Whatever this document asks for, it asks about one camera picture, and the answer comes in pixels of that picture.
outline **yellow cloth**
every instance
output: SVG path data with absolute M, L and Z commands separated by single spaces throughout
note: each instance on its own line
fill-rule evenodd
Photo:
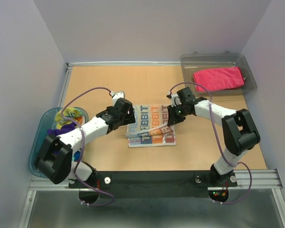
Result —
M 57 129 L 61 129 L 61 127 L 63 125 L 71 123 L 71 121 L 66 120 L 66 119 L 61 117 L 61 111 L 62 110 L 60 110 L 55 115 L 55 121 L 57 122 L 57 126 L 56 126 Z M 77 109 L 77 108 L 66 108 L 65 111 L 63 112 L 63 115 L 65 117 L 72 118 L 74 120 L 80 121 L 82 119 L 80 117 L 83 116 L 83 113 L 79 109 Z

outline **plastic tray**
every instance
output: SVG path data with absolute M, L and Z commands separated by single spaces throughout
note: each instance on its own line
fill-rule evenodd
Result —
M 229 95 L 237 93 L 247 93 L 255 90 L 257 84 L 245 57 L 240 53 L 219 53 L 219 54 L 191 54 L 180 57 L 181 69 L 184 82 L 194 82 L 193 74 L 197 71 L 210 68 L 239 67 L 244 78 L 244 85 L 237 89 L 212 91 L 212 94 Z M 186 84 L 196 95 L 204 94 L 198 92 L 192 84 Z
M 37 129 L 37 133 L 34 139 L 34 143 L 32 146 L 32 150 L 30 152 L 30 156 L 29 156 L 29 160 L 28 160 L 28 168 L 31 171 L 31 173 L 35 176 L 38 177 L 42 177 L 42 178 L 46 178 L 45 175 L 43 175 L 34 165 L 36 156 L 39 152 L 39 149 L 43 143 L 43 140 L 45 139 L 45 137 L 47 136 L 47 131 L 48 129 L 55 129 L 56 128 L 56 122 L 55 122 L 55 115 L 61 110 L 62 108 L 58 107 L 58 108 L 52 108 L 50 110 L 48 110 L 46 113 L 43 114 L 43 116 L 41 117 L 38 129 Z M 85 122 L 88 121 L 88 114 L 86 113 L 86 111 L 82 108 L 78 108 L 85 117 Z

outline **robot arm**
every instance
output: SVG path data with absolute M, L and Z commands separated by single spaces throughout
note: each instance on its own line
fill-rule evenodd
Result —
M 85 145 L 118 129 L 119 126 L 134 122 L 132 103 L 124 98 L 124 93 L 117 93 L 113 97 L 113 106 L 107 107 L 82 126 L 85 134 Z M 41 145 L 35 166 L 54 184 L 65 179 L 76 179 L 74 168 L 77 162 L 72 161 L 72 155 L 81 147 L 82 133 L 78 128 L 57 137 L 48 135 Z M 76 173 L 80 179 L 85 181 L 93 170 L 91 166 L 81 162 Z
M 195 98 L 190 88 L 186 87 L 168 97 L 172 101 L 172 105 L 168 106 L 168 126 L 183 122 L 189 114 L 211 120 L 210 101 L 204 97 Z M 228 161 L 227 163 L 221 156 L 211 166 L 211 179 L 213 182 L 217 182 L 232 172 L 241 157 L 260 142 L 260 135 L 248 110 L 236 111 L 213 103 L 211 103 L 211 110 L 214 123 L 223 128 L 226 145 L 223 154 Z

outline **purple cloth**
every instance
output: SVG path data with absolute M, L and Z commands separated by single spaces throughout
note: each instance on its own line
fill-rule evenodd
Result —
M 70 124 L 66 124 L 63 125 L 61 127 L 61 129 L 48 129 L 47 134 L 53 134 L 55 136 L 61 135 L 61 134 L 65 134 L 68 133 L 72 130 L 74 130 L 76 128 L 76 124 L 75 123 L 70 123 Z

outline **teal basket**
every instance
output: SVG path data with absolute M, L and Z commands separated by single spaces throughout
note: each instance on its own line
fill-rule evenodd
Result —
M 37 129 L 37 133 L 34 139 L 34 143 L 33 143 L 33 147 L 32 150 L 30 152 L 30 156 L 29 156 L 29 160 L 28 160 L 28 168 L 30 170 L 30 172 L 37 176 L 37 177 L 42 177 L 42 178 L 46 178 L 46 176 L 44 174 L 42 174 L 36 167 L 35 167 L 35 160 L 37 157 L 37 154 L 40 150 L 40 147 L 45 139 L 45 137 L 48 134 L 48 129 L 56 129 L 56 125 L 57 123 L 55 122 L 55 115 L 61 110 L 62 108 L 58 107 L 58 108 L 52 108 L 50 110 L 48 110 L 46 113 L 43 114 L 38 129 Z M 85 123 L 89 121 L 89 116 L 87 114 L 87 112 L 82 109 L 82 108 L 78 108 L 85 117 Z

